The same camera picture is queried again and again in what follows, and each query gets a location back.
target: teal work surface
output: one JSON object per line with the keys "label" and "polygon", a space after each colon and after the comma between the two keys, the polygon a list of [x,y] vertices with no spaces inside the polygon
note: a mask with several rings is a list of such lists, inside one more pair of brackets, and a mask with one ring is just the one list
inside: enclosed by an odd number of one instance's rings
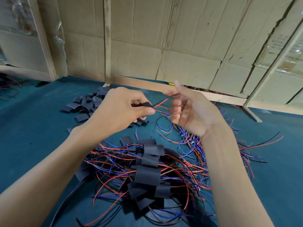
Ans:
{"label": "teal work surface", "polygon": [[[41,87],[0,111],[1,192],[57,148],[67,138],[67,128],[77,125],[74,120],[75,114],[62,113],[59,111],[60,108],[70,103],[74,97],[90,93],[102,85],[103,83],[96,81],[71,77],[62,78]],[[141,90],[152,104],[165,98],[160,92]],[[266,159],[268,164],[251,163],[254,173],[252,184],[276,227],[302,226],[303,117],[253,109],[256,115],[263,120],[262,123],[256,123],[236,107],[223,104],[220,106],[221,110],[227,112],[224,115],[225,118],[230,118],[229,121],[234,118],[233,127],[240,130],[238,134],[235,134],[236,138],[246,141],[248,145],[266,141],[279,131],[284,135],[279,142],[255,148],[255,151]],[[148,116],[149,124],[147,126],[134,125],[133,128],[127,128],[106,140],[113,145],[120,145],[119,139],[125,135],[129,135],[135,140],[134,133],[137,129],[139,139],[149,139],[152,135],[158,144],[177,150],[176,144],[166,141],[157,133],[156,130],[159,127],[153,131],[159,116],[159,113]],[[159,124],[168,128],[170,122],[161,118]],[[172,132],[168,138],[180,140],[176,132]],[[77,184],[77,178],[73,177],[43,226],[49,226],[61,202]],[[72,197],[55,226],[76,226],[76,218],[86,224],[101,216],[112,202],[96,200],[95,206],[92,208],[94,189],[95,181],[83,185]],[[209,212],[212,212],[211,205],[207,205]],[[135,220],[132,213],[125,214],[123,210],[120,210],[109,224],[109,226],[118,225],[151,224],[144,217]]]}

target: forearm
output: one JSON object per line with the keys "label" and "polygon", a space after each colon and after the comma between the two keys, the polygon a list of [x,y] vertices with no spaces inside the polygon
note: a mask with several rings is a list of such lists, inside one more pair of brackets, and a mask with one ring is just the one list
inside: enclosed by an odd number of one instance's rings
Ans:
{"label": "forearm", "polygon": [[0,195],[0,226],[40,226],[92,147],[69,137]]}
{"label": "forearm", "polygon": [[201,140],[219,226],[273,226],[246,174],[229,126],[222,121]]}

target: right hand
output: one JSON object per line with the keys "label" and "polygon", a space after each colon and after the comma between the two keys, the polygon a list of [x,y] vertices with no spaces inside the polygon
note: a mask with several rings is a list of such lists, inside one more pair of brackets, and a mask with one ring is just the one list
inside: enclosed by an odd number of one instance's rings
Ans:
{"label": "right hand", "polygon": [[203,94],[188,89],[175,82],[175,91],[163,92],[171,96],[179,93],[171,101],[171,122],[200,138],[213,126],[225,122],[218,108]]}

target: wooden post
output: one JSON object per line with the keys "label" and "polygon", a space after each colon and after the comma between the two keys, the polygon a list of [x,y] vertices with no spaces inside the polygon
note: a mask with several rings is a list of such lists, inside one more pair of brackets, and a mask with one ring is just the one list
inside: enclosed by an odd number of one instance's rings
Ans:
{"label": "wooden post", "polygon": [[103,0],[104,11],[104,55],[105,55],[105,83],[107,86],[111,83],[111,0]]}
{"label": "wooden post", "polygon": [[256,95],[260,92],[261,88],[263,88],[266,82],[269,80],[269,77],[276,71],[278,66],[284,61],[285,56],[290,52],[290,50],[295,45],[297,40],[301,37],[301,34],[303,33],[302,21],[303,19],[300,21],[299,25],[294,30],[293,34],[290,36],[290,39],[286,42],[285,46],[283,47],[283,49],[281,50],[275,61],[267,70],[266,74],[263,76],[260,83],[257,85],[257,87],[254,89],[252,94],[249,96],[249,98],[243,105],[243,109],[257,122],[262,122],[262,120],[259,119],[251,110],[249,110],[248,107],[252,102],[252,100],[256,97]]}

